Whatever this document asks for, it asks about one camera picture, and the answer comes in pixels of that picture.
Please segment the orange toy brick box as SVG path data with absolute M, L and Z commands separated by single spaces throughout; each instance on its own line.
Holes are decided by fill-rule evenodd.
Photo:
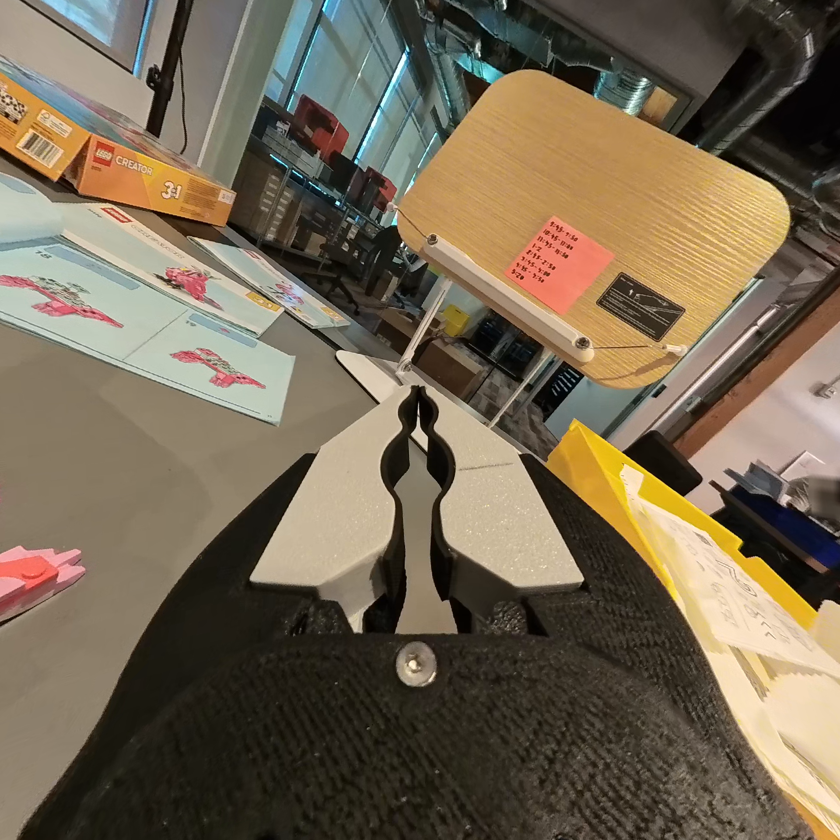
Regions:
M 81 196 L 223 227 L 235 192 L 97 101 L 1 58 L 1 148 Z

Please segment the black ceiling duct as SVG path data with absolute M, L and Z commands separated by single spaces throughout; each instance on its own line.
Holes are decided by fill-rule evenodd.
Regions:
M 737 157 L 806 201 L 821 229 L 838 239 L 838 160 L 809 169 L 779 145 L 754 132 L 759 124 L 809 79 L 838 31 L 838 2 L 719 2 L 726 19 L 758 52 L 763 68 L 720 110 L 695 146 Z

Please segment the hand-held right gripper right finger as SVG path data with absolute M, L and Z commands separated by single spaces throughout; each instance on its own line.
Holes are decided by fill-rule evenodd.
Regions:
M 529 630 L 535 599 L 576 597 L 585 578 L 543 498 L 548 471 L 432 387 L 418 391 L 432 508 L 430 568 L 456 631 L 490 624 L 514 605 Z

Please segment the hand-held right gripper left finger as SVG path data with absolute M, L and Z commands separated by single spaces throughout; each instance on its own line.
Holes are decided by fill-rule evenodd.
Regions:
M 249 576 L 336 602 L 359 633 L 392 634 L 406 595 L 403 506 L 419 389 L 401 385 L 320 447 Z

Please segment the blue storage bin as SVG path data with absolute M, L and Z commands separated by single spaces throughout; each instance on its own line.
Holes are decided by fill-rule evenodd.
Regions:
M 744 473 L 725 469 L 729 488 L 709 486 L 721 499 L 712 518 L 812 606 L 838 602 L 838 479 L 785 477 L 764 463 Z

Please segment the silver ventilation duct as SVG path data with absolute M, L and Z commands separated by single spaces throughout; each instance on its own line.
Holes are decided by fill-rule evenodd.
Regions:
M 639 116 L 658 88 L 613 49 L 574 32 L 529 2 L 414 2 L 426 48 L 453 121 L 470 109 L 467 76 L 491 84 L 534 69 L 558 77 L 564 69 L 595 73 L 592 94 Z

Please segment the black tripod stand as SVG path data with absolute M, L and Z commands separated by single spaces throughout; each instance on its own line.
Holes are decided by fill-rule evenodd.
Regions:
M 183 45 L 186 30 L 190 23 L 193 1 L 177 1 L 168 35 L 161 66 L 152 65 L 146 72 L 146 86 L 152 90 L 150 111 L 145 124 L 148 134 L 160 138 L 163 130 L 165 115 L 172 99 L 175 84 L 179 86 L 181 95 L 181 126 L 182 147 L 179 154 L 186 151 L 188 145 L 188 128 L 186 123 L 186 86 L 183 62 Z

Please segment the yellow plastic bin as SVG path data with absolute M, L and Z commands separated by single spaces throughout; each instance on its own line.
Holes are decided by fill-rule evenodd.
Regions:
M 686 606 L 673 577 L 656 549 L 648 542 L 629 505 L 621 478 L 626 466 L 641 474 L 643 499 L 708 532 L 731 560 L 760 585 L 803 631 L 808 632 L 812 629 L 817 611 L 760 558 L 749 558 L 741 554 L 739 547 L 742 543 L 739 538 L 578 421 L 573 421 L 547 461 L 548 469 L 613 526 L 638 552 L 680 611 L 686 613 Z M 750 712 L 753 721 L 749 721 L 743 716 L 748 711 L 745 697 L 737 700 L 741 708 L 732 707 L 727 688 L 726 685 L 721 685 L 729 711 L 754 755 L 773 781 L 817 838 L 838 838 L 838 817 L 825 811 L 796 788 L 786 774 L 779 773 L 779 768 L 767 755 L 766 749 L 775 749 L 775 746 L 770 743 L 773 740 L 770 724 L 766 716 L 758 711 L 757 703 L 752 703 Z

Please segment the drawer cabinet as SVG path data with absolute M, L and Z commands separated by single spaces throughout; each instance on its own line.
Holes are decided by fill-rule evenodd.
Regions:
M 301 190 L 287 168 L 246 151 L 234 177 L 234 204 L 227 224 L 251 241 L 291 246 L 301 215 Z

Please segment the open light blue instruction booklet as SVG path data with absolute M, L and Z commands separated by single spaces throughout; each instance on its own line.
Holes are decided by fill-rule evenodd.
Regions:
M 294 357 L 73 245 L 60 204 L 1 174 L 2 323 L 279 425 Z

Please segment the papers in yellow bin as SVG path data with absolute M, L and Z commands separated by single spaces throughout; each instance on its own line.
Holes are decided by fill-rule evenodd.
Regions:
M 721 644 L 839 678 L 839 665 L 712 537 L 641 496 L 643 474 L 620 473 L 629 508 L 685 602 Z

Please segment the pink sticky note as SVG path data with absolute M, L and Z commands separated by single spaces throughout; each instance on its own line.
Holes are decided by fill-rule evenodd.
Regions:
M 559 217 L 546 220 L 505 271 L 553 312 L 567 313 L 613 263 L 614 254 Z

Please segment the grey desk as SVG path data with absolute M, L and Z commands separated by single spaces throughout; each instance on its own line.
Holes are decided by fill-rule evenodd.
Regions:
M 288 316 L 278 427 L 2 327 L 2 550 L 79 550 L 80 581 L 1 630 L 1 836 L 16 838 L 102 714 L 189 563 L 301 455 L 374 406 Z

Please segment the large window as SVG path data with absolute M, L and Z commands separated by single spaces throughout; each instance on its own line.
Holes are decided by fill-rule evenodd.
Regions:
M 155 1 L 27 1 L 27 5 L 137 75 Z

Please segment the black warning label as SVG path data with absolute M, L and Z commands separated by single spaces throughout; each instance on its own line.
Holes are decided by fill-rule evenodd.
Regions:
M 625 272 L 596 300 L 596 306 L 648 339 L 660 342 L 686 309 Z

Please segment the pink brick model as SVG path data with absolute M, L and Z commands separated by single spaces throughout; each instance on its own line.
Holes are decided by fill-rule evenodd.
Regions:
M 78 549 L 1 552 L 1 623 L 26 613 L 79 581 L 86 573 Z

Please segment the pale paper bag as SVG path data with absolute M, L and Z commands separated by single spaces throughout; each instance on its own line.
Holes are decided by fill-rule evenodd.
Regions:
M 731 650 L 758 699 L 751 744 L 818 838 L 839 837 L 838 677 Z

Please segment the wooden panel desk lamp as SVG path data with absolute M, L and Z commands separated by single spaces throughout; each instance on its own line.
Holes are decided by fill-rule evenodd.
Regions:
M 505 278 L 551 216 L 614 254 L 559 315 Z M 419 384 L 413 355 L 452 286 L 541 348 L 494 426 L 548 360 L 632 396 L 660 383 L 781 247 L 791 213 L 768 182 L 542 72 L 493 83 L 395 205 L 439 289 L 398 362 L 339 351 L 378 402 Z M 686 314 L 655 342 L 596 306 L 620 273 Z

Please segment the red storage box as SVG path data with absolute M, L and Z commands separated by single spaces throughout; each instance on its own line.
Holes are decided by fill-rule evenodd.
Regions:
M 301 94 L 293 116 L 294 139 L 302 149 L 327 165 L 334 155 L 342 154 L 350 133 L 330 110 Z
M 385 213 L 396 196 L 396 186 L 385 175 L 368 166 L 364 172 L 364 201 Z

